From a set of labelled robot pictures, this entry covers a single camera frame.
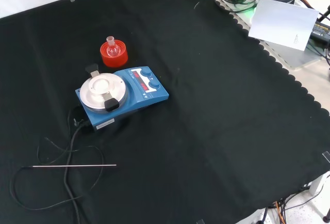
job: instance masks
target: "red cap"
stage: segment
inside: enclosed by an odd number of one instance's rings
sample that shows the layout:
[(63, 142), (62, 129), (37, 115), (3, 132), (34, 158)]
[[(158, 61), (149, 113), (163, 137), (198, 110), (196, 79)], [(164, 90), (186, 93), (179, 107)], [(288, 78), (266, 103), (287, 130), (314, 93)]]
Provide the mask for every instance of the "red cap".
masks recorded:
[(120, 47), (120, 54), (116, 57), (110, 57), (107, 53), (108, 42), (102, 44), (100, 48), (103, 63), (107, 67), (118, 68), (124, 65), (128, 60), (126, 45), (122, 41), (114, 41)]

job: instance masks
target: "black cloth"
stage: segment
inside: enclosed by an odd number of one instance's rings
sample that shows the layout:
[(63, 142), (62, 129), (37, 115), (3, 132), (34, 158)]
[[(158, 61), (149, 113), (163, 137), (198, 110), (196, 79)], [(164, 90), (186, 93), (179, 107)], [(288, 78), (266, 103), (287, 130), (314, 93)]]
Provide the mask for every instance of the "black cloth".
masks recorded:
[[(123, 68), (149, 66), (170, 98), (77, 136), (118, 164), (78, 201), (85, 223), (236, 223), (328, 170), (329, 113), (213, 0), (61, 0), (0, 20), (1, 222), (74, 223), (70, 203), (20, 208), (9, 180), (43, 137), (66, 146), (74, 90), (109, 35), (126, 43)], [(82, 150), (72, 163), (99, 162)], [(69, 172), (75, 195), (98, 174)], [(62, 169), (23, 171), (16, 188), (29, 207), (68, 197)]]

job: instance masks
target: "digital display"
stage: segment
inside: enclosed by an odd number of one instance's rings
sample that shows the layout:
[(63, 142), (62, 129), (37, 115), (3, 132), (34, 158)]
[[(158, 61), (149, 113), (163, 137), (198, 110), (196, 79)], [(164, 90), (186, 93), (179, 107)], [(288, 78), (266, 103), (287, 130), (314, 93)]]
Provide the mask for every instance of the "digital display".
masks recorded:
[(149, 90), (148, 86), (146, 86), (146, 84), (145, 84), (144, 81), (141, 79), (141, 77), (140, 77), (140, 75), (138, 74), (138, 72), (137, 72), (137, 71), (132, 71), (132, 73), (134, 74), (134, 76), (135, 76), (135, 78), (137, 79), (137, 81), (140, 83), (142, 89), (143, 89), (144, 91), (148, 91), (148, 90)]

